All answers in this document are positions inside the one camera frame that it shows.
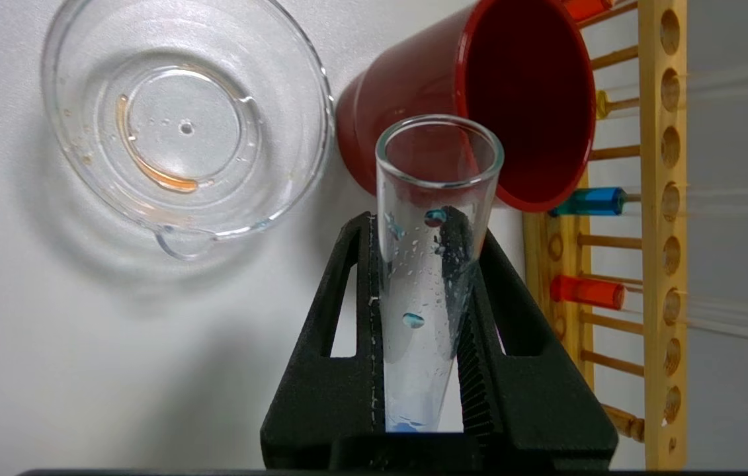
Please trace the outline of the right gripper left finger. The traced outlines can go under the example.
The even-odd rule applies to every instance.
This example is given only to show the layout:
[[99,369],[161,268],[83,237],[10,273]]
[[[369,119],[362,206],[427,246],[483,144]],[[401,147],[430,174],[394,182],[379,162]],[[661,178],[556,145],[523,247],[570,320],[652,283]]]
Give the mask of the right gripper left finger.
[[[270,470],[325,470],[338,441],[385,430],[377,219],[341,228],[262,427]],[[331,349],[350,271],[356,271],[356,352]]]

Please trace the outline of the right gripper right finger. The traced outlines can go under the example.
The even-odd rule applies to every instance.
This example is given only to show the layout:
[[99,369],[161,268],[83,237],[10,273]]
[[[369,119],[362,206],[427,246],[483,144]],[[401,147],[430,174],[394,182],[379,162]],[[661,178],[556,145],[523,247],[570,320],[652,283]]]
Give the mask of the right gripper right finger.
[[462,433],[444,434],[445,470],[607,470],[618,433],[539,305],[486,233],[446,207],[445,271],[472,291],[458,341]]

